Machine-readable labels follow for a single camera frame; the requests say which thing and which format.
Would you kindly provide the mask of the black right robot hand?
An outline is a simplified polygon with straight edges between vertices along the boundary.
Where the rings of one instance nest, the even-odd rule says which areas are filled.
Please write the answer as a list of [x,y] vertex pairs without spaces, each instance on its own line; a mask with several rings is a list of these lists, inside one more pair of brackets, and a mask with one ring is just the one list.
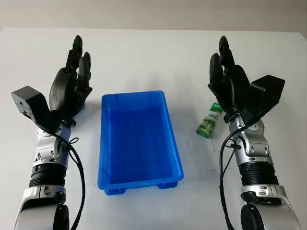
[[208,87],[221,108],[226,113],[241,111],[250,83],[243,68],[235,64],[224,35],[219,40],[219,53],[211,56],[209,76]]

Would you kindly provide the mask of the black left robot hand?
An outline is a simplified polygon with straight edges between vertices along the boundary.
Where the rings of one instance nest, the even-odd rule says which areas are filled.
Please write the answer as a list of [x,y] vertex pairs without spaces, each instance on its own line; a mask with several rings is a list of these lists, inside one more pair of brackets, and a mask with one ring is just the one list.
[[83,53],[82,38],[77,35],[69,51],[66,65],[53,81],[49,93],[49,107],[61,120],[72,119],[83,108],[86,98],[93,90],[90,87],[91,57]]

